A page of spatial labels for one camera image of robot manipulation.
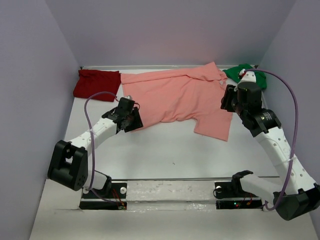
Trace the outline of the pink t shirt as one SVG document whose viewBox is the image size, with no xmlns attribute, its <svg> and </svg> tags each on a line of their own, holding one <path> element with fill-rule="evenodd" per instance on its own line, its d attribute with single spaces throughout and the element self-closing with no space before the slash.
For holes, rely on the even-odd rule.
<svg viewBox="0 0 320 240">
<path fill-rule="evenodd" d="M 221 109 L 227 75 L 214 62 L 193 68 L 121 74 L 123 94 L 140 105 L 144 128 L 196 121 L 194 132 L 227 141 L 232 113 Z"/>
</svg>

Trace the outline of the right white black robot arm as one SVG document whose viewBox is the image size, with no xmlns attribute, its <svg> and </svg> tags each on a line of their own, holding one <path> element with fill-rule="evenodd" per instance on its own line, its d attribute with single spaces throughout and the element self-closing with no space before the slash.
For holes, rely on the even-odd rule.
<svg viewBox="0 0 320 240">
<path fill-rule="evenodd" d="M 229 84 L 220 108 L 239 116 L 243 126 L 266 152 L 281 180 L 281 184 L 275 184 L 250 170 L 243 170 L 232 176 L 227 187 L 228 195 L 250 193 L 257 196 L 272 203 L 278 215 L 286 221 L 317 209 L 320 186 L 291 153 L 292 148 L 276 114 L 262 107 L 261 88 L 254 82 Z"/>
</svg>

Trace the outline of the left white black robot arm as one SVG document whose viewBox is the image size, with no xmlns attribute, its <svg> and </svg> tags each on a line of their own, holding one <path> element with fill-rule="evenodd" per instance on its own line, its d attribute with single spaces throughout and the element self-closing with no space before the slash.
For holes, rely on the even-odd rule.
<svg viewBox="0 0 320 240">
<path fill-rule="evenodd" d="M 55 144 L 47 177 L 73 191 L 91 191 L 101 198 L 108 196 L 112 179 L 95 170 L 95 150 L 121 131 L 128 133 L 142 127 L 138 103 L 130 96 L 121 97 L 118 105 L 104 113 L 95 125 L 90 124 L 87 131 Z"/>
</svg>

